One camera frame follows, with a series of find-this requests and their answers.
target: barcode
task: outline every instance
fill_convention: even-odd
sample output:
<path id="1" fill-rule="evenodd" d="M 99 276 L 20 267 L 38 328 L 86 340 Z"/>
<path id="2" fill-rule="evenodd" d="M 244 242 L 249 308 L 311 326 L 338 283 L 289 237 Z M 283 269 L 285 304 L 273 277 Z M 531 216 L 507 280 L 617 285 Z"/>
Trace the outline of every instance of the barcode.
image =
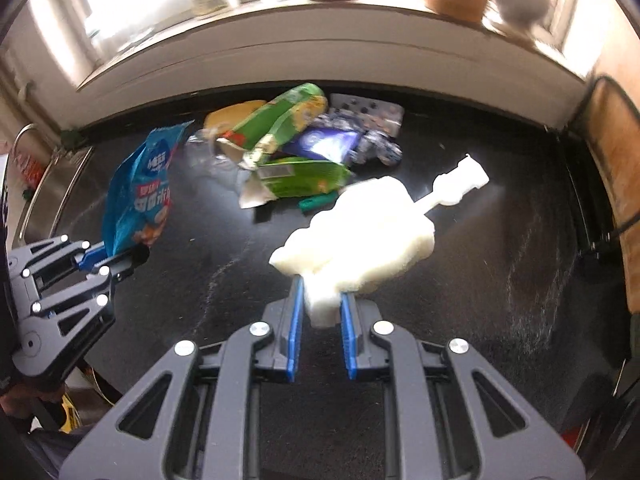
<path id="1" fill-rule="evenodd" d="M 268 164 L 258 168 L 258 176 L 261 179 L 291 176 L 293 174 L 294 171 L 290 164 Z"/>

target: green object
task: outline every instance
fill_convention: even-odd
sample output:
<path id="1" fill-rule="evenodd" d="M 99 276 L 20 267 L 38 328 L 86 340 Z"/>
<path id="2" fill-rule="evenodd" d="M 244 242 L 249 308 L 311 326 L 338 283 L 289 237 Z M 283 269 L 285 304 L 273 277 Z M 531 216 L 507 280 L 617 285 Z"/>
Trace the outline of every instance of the green object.
<path id="1" fill-rule="evenodd" d="M 78 130 L 63 130 L 60 132 L 60 144 L 68 152 L 76 152 L 89 143 L 88 139 Z"/>
<path id="2" fill-rule="evenodd" d="M 35 194 L 36 194 L 36 190 L 33 189 L 33 187 L 28 187 L 22 192 L 22 198 L 28 204 L 31 202 L 31 200 L 33 200 L 33 197 L 35 196 Z"/>
<path id="3" fill-rule="evenodd" d="M 347 183 L 351 172 L 328 160 L 290 156 L 259 166 L 245 181 L 240 207 L 256 207 L 292 196 L 313 196 L 337 190 Z"/>
<path id="4" fill-rule="evenodd" d="M 294 105 L 307 101 L 312 96 L 324 97 L 324 94 L 313 83 L 296 86 L 258 108 L 244 121 L 236 124 L 231 131 L 224 134 L 223 138 L 244 150 L 252 150 L 258 141 L 270 132 L 274 123 L 285 112 Z"/>
<path id="5" fill-rule="evenodd" d="M 331 204 L 338 200 L 338 192 L 332 191 L 331 193 L 323 193 L 316 196 L 310 196 L 309 198 L 303 198 L 298 202 L 298 207 L 303 213 L 308 213 L 318 209 L 324 205 Z"/>
<path id="6" fill-rule="evenodd" d="M 341 164 L 301 156 L 267 162 L 258 168 L 257 174 L 276 198 L 329 193 L 344 186 L 351 176 Z"/>
<path id="7" fill-rule="evenodd" d="M 254 170 L 260 164 L 264 164 L 272 153 L 302 132 L 325 110 L 324 96 L 311 95 L 294 104 L 273 123 L 269 133 L 261 138 L 250 152 L 242 156 L 242 165 L 248 170 Z"/>

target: blue snack bag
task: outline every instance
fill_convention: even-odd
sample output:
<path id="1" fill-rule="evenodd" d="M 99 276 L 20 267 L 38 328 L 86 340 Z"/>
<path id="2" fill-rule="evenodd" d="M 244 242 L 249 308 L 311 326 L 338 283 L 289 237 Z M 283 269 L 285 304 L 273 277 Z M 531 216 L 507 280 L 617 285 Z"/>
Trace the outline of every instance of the blue snack bag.
<path id="1" fill-rule="evenodd" d="M 288 155 L 344 164 L 359 140 L 360 133 L 355 130 L 309 127 L 279 150 Z"/>
<path id="2" fill-rule="evenodd" d="M 167 170 L 176 144 L 191 123 L 152 130 L 113 174 L 102 219 L 108 256 L 158 240 L 171 203 Z"/>

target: stainless steel sink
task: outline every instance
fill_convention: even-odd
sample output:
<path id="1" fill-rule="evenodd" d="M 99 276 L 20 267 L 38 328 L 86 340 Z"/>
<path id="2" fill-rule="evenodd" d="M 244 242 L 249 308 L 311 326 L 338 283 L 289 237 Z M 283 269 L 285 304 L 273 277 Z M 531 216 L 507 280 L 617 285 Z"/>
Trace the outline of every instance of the stainless steel sink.
<path id="1" fill-rule="evenodd" d="M 89 147 L 73 155 L 52 158 L 31 203 L 20 219 L 13 247 L 53 236 L 71 190 L 93 150 Z"/>

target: white plastic handle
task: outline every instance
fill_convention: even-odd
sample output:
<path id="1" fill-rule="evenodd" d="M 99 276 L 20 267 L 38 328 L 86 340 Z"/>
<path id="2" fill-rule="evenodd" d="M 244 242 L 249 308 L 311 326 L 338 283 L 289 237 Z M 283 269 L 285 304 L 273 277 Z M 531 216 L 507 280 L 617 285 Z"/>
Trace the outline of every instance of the white plastic handle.
<path id="1" fill-rule="evenodd" d="M 415 202 L 421 214 L 427 214 L 438 204 L 455 205 L 473 188 L 480 189 L 489 182 L 482 166 L 470 155 L 463 158 L 449 173 L 438 175 L 433 181 L 433 191 Z"/>

